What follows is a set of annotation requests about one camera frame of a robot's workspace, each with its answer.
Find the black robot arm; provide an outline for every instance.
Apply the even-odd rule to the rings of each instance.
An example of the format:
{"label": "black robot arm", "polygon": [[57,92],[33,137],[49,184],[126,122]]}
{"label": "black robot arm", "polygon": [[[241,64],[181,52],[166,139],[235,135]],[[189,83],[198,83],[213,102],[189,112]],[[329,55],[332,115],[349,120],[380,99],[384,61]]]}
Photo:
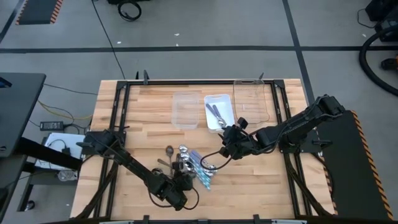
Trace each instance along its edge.
{"label": "black robot arm", "polygon": [[228,126],[221,136],[223,145],[220,154],[232,159],[242,159],[250,154],[258,155],[272,152],[278,143],[287,147],[298,147],[307,133],[324,121],[331,121],[344,112],[334,96],[320,96],[301,113],[277,126],[268,126],[253,133],[246,133],[248,125],[239,118],[238,125]]}
{"label": "black robot arm", "polygon": [[122,165],[131,171],[144,181],[149,193],[155,195],[159,200],[166,200],[171,204],[162,207],[174,207],[176,211],[184,208],[187,197],[183,191],[193,188],[192,177],[189,174],[176,169],[173,178],[170,178],[158,170],[147,169],[123,148],[122,138],[118,136],[118,133],[109,130],[104,130],[100,137],[94,137],[93,134],[87,133],[84,142],[78,145],[91,147],[100,156],[112,159],[117,165]]}

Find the wooden table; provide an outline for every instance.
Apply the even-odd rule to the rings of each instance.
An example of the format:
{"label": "wooden table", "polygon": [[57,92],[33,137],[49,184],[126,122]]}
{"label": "wooden table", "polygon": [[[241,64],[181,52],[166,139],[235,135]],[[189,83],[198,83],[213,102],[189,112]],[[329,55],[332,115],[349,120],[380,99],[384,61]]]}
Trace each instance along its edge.
{"label": "wooden table", "polygon": [[[284,81],[290,110],[292,115],[295,115],[307,106],[302,84],[299,79]],[[116,82],[113,80],[101,82],[91,125],[92,131],[109,128]],[[202,106],[199,110],[199,125],[194,130],[179,130],[171,123],[172,96],[176,91],[200,93]],[[270,118],[269,121],[252,129],[277,124],[269,86],[264,88],[264,92]],[[219,150],[222,146],[220,138],[217,134],[209,133],[207,129],[203,98],[206,95],[222,93],[229,94],[232,99],[233,86],[132,86],[126,116],[126,125],[130,126],[126,129],[126,149],[148,169],[161,167],[165,170],[167,168],[158,164],[157,159],[167,161],[165,155],[167,145],[178,149],[180,144],[185,144],[190,149],[197,150],[201,155]],[[278,96],[282,105],[282,97],[280,94]],[[334,213],[323,166],[308,154],[302,154],[301,159],[307,187],[326,210]],[[94,156],[83,164],[71,217],[78,215],[96,192],[102,160],[101,157]],[[217,166],[223,164],[226,158],[217,155],[210,157],[208,161]],[[143,215],[150,215],[151,220],[252,219],[254,214],[259,214],[260,218],[294,217],[283,155],[278,150],[271,154],[246,156],[241,160],[231,161],[213,177],[211,191],[207,191],[198,180],[195,180],[195,188],[200,194],[200,202],[196,209],[176,212],[172,208],[159,208],[149,200],[142,180],[124,167],[120,167],[111,219],[142,220]],[[190,191],[186,192],[186,195],[187,206],[191,207],[197,200],[196,194]],[[297,195],[300,211],[303,213],[299,190]],[[104,202],[101,207],[102,215],[106,207]]]}

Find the white tray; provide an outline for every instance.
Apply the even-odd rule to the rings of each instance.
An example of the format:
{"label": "white tray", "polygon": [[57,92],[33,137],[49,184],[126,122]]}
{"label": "white tray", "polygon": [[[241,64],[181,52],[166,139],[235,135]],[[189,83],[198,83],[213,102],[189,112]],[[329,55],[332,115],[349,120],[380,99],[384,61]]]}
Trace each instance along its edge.
{"label": "white tray", "polygon": [[217,118],[211,113],[211,111],[206,107],[206,104],[210,106],[216,105],[221,117],[225,120],[227,126],[232,126],[235,123],[234,112],[232,110],[231,98],[228,94],[220,95],[209,95],[205,96],[205,111],[207,127],[209,132],[217,133],[222,132],[220,124],[218,124]]}

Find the transparent bin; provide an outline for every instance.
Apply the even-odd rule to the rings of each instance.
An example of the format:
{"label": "transparent bin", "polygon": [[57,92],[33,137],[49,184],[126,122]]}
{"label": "transparent bin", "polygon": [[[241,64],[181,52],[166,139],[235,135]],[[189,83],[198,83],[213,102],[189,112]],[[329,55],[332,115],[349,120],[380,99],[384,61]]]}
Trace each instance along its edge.
{"label": "transparent bin", "polygon": [[236,119],[242,117],[249,124],[269,120],[262,80],[235,80],[233,88]]}
{"label": "transparent bin", "polygon": [[179,129],[198,126],[199,93],[177,91],[173,94],[172,124]]}

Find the gray floor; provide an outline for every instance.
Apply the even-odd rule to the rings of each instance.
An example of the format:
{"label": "gray floor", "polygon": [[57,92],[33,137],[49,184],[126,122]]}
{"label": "gray floor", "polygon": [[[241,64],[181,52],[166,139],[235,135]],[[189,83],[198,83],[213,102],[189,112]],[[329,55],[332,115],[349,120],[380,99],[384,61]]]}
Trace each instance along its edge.
{"label": "gray floor", "polygon": [[[301,46],[360,46],[374,33],[357,24],[356,11],[369,0],[289,0]],[[0,1],[0,30],[17,0]],[[152,0],[140,3],[142,17],[122,20],[106,0],[95,3],[115,47],[220,45],[293,46],[280,0]],[[361,20],[366,22],[366,15]],[[90,0],[64,0],[54,25],[17,26],[8,30],[0,49],[109,47]],[[375,41],[374,45],[385,45]],[[398,87],[396,72],[382,72],[378,63],[396,52],[370,52],[369,64],[381,78]],[[302,78],[294,51],[118,52],[127,78],[146,69],[151,78]],[[304,52],[315,95],[338,97],[356,110],[363,124],[384,189],[398,214],[398,165],[394,116],[398,98],[370,82],[358,64],[358,52]],[[45,73],[46,83],[96,92],[100,80],[121,79],[112,53],[0,54],[0,72]],[[94,96],[45,87],[40,100],[65,108],[74,116],[92,114]],[[36,106],[31,120],[59,120]],[[35,141],[48,135],[28,124],[24,136]],[[37,208],[17,213],[24,181],[20,181],[3,223],[43,223],[69,217],[75,187],[37,186],[31,198]]]}

